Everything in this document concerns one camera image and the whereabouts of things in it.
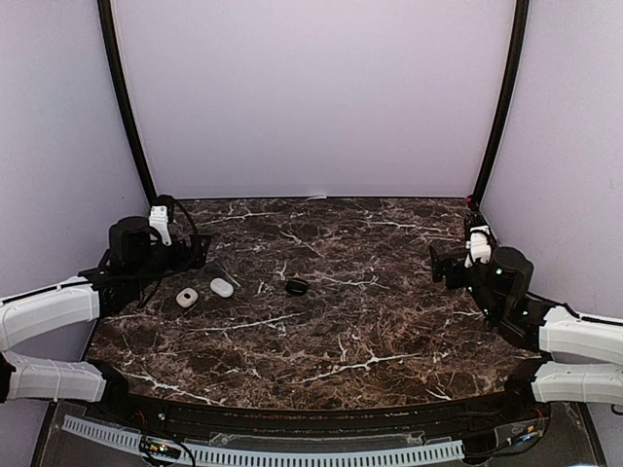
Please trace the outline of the white earbud charging case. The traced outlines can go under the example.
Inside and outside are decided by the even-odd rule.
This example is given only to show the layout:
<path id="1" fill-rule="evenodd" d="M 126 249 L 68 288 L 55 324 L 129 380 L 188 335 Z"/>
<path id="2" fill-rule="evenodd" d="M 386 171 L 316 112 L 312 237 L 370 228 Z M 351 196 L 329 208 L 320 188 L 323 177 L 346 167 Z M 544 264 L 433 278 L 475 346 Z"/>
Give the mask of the white earbud charging case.
<path id="1" fill-rule="evenodd" d="M 216 277 L 210 281 L 210 290 L 221 298 L 230 298 L 235 291 L 234 286 L 223 278 Z"/>

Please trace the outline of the black small charging case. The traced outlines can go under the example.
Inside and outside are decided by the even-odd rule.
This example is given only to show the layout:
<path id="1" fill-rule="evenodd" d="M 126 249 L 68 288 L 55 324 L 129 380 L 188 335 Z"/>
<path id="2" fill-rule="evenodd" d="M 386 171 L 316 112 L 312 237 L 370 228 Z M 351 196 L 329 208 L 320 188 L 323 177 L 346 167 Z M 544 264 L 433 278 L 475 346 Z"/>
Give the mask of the black small charging case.
<path id="1" fill-rule="evenodd" d="M 285 282 L 284 290 L 294 297 L 302 297 L 309 290 L 309 283 L 300 278 L 290 278 Z"/>

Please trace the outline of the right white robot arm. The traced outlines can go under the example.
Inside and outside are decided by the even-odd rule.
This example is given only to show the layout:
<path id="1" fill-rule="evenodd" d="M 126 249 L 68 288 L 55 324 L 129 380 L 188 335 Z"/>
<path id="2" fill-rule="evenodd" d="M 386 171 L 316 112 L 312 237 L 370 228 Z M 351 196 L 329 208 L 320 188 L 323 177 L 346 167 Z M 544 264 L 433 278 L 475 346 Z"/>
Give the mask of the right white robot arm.
<path id="1" fill-rule="evenodd" d="M 429 249 L 432 279 L 465 289 L 485 323 L 511 345 L 538 353 L 504 383 L 496 412 L 520 420 L 534 403 L 622 403 L 622 322 L 530 292 L 533 263 L 512 247 L 476 256 Z"/>

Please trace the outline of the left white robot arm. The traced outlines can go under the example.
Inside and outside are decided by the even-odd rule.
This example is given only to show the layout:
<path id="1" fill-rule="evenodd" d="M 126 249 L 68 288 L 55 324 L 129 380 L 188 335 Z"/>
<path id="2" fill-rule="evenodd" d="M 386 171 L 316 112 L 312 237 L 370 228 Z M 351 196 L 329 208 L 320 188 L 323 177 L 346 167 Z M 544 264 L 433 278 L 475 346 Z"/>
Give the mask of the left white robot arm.
<path id="1" fill-rule="evenodd" d="M 108 231 L 100 263 L 56 285 L 1 301 L 1 400 L 77 400 L 98 403 L 117 424 L 137 416 L 127 379 L 102 361 L 66 362 L 26 357 L 14 347 L 48 332 L 109 317 L 132 302 L 148 301 L 145 289 L 205 264 L 210 238 L 189 238 L 132 216 Z"/>

